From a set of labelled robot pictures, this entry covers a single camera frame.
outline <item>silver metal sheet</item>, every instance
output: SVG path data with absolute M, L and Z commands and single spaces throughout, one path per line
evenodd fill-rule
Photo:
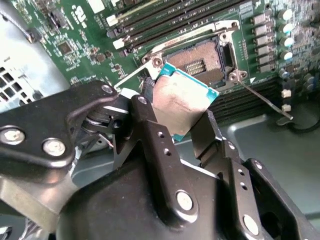
M 172 135 L 186 135 L 211 104 L 207 93 L 207 88 L 177 72 L 161 76 L 153 90 L 157 121 Z

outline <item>metal rod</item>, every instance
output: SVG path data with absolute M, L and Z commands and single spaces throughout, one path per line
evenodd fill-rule
M 243 86 L 245 89 L 249 90 L 251 93 L 253 93 L 254 95 L 256 95 L 258 98 L 260 98 L 262 101 L 264 101 L 266 104 L 268 104 L 273 110 L 275 110 L 277 113 L 282 114 L 283 116 L 285 116 L 286 118 L 292 120 L 294 119 L 293 116 L 291 116 L 290 114 L 288 114 L 285 111 L 282 111 L 280 108 L 278 108 L 276 105 L 274 105 L 271 101 L 269 101 L 268 99 L 266 99 L 264 96 L 262 96 L 261 94 L 257 93 L 255 90 L 253 90 L 252 88 L 248 87 L 247 85 L 245 85 L 243 82 L 241 81 L 237 81 L 239 84 L 241 84 L 241 86 Z

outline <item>silver screw head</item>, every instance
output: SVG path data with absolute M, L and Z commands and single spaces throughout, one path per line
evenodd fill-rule
M 112 94 L 112 88 L 109 87 L 108 85 L 102 85 L 101 86 L 102 90 L 105 91 L 107 94 Z
M 232 149 L 232 150 L 235 150 L 236 148 L 235 148 L 235 146 L 232 144 L 232 142 L 228 142 L 228 144 L 229 144 L 229 147 Z
M 146 101 L 146 99 L 145 99 L 143 96 L 139 96 L 139 97 L 138 97 L 138 100 L 139 100 L 141 103 L 143 103 L 143 104 L 147 104 L 147 101 Z
M 253 234 L 253 235 L 258 235 L 259 234 L 259 228 L 258 225 L 256 224 L 255 220 L 252 219 L 249 215 L 244 215 L 243 216 L 243 222 L 246 228 Z
M 54 157 L 61 156 L 66 151 L 66 146 L 58 139 L 49 139 L 45 141 L 42 148 L 47 154 Z
M 257 160 L 254 161 L 255 162 L 255 165 L 258 169 L 262 169 L 262 165 L 260 164 L 260 162 L 258 162 Z
M 176 200 L 178 201 L 180 207 L 186 211 L 191 210 L 194 204 L 191 197 L 183 191 L 180 191 L 176 194 Z
M 16 128 L 7 128 L 0 132 L 0 141 L 4 144 L 18 145 L 25 140 L 25 134 Z

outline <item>black cable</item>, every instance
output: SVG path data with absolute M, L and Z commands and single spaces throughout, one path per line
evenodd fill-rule
M 25 38 L 32 43 L 32 36 L 30 33 L 28 33 L 19 23 L 17 23 L 8 13 L 0 9 L 0 16 L 3 17 L 5 21 L 9 21 L 13 25 L 15 25 L 25 36 Z
M 320 95 L 318 95 L 314 100 L 316 101 L 318 107 L 319 107 L 319 112 L 320 112 Z M 293 132 L 294 134 L 306 134 L 306 133 L 311 133 L 314 130 L 318 129 L 320 127 L 320 117 L 319 120 L 311 127 L 307 128 L 298 128 L 297 124 L 294 122 L 290 122 L 287 124 L 288 129 Z

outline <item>metal pin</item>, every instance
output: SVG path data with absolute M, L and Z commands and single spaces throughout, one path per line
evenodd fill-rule
M 186 194 L 184 191 L 180 191 L 176 194 L 176 200 L 178 201 L 178 204 L 183 210 L 189 211 L 192 209 L 193 202 L 191 197 Z
M 66 146 L 58 139 L 49 139 L 45 141 L 42 148 L 47 154 L 54 157 L 61 156 L 66 151 Z
M 4 144 L 18 145 L 25 140 L 25 134 L 16 128 L 7 128 L 0 132 L 0 141 Z
M 259 234 L 259 228 L 258 225 L 256 224 L 255 220 L 253 220 L 252 217 L 249 215 L 244 215 L 243 216 L 243 222 L 246 228 L 253 234 L 253 235 L 258 235 Z

